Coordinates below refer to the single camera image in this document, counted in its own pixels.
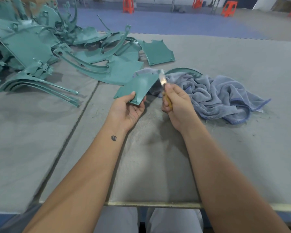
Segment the right hand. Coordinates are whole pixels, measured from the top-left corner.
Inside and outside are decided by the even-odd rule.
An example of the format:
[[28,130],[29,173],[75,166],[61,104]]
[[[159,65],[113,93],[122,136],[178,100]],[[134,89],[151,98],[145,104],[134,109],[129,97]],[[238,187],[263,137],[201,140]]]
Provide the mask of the right hand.
[[174,128],[183,133],[192,122],[199,121],[191,99],[185,91],[175,84],[167,83],[165,92],[172,103],[172,110],[168,106],[167,100],[163,98],[162,111],[169,115]]

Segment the yellow knife handle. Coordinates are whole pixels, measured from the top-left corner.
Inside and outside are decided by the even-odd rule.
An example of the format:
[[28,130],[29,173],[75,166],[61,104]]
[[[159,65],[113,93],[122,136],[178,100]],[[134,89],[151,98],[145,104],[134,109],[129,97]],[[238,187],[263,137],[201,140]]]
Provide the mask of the yellow knife handle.
[[163,91],[162,94],[163,94],[163,98],[165,98],[166,101],[168,102],[168,106],[169,106],[170,110],[172,110],[172,103],[171,103],[169,97],[166,95],[166,92]]

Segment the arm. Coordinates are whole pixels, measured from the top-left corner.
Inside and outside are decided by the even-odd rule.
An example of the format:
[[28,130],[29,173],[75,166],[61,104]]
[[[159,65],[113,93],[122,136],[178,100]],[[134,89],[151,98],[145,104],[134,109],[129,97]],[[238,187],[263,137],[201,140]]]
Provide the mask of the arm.
[[166,85],[173,110],[164,100],[174,127],[189,153],[203,206],[215,232],[290,232],[248,179],[218,148],[199,120],[190,97],[176,85]]
[[23,233],[93,233],[127,132],[144,111],[118,98],[92,144],[55,188]]

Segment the hand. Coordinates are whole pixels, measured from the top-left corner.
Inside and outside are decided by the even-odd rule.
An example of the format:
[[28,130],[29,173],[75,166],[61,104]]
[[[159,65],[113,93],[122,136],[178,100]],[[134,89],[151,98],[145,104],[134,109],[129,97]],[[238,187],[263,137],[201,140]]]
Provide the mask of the hand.
[[172,103],[172,110],[166,98],[163,98],[162,111],[169,115],[170,121],[180,133],[190,127],[192,122],[200,121],[189,95],[175,84],[167,83],[165,92]]
[[140,116],[145,110],[143,98],[140,105],[133,105],[128,103],[136,95],[136,92],[132,92],[127,96],[117,98],[109,110],[105,124],[111,126],[114,130],[120,130],[127,133],[137,123]]

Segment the left hand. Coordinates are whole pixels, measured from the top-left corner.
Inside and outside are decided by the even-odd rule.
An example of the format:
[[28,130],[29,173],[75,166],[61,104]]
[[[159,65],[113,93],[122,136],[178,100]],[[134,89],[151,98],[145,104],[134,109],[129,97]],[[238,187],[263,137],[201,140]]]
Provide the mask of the left hand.
[[136,92],[132,92],[127,96],[117,98],[111,105],[105,124],[126,133],[132,129],[145,110],[144,101],[146,100],[145,96],[140,105],[128,103],[135,95]]

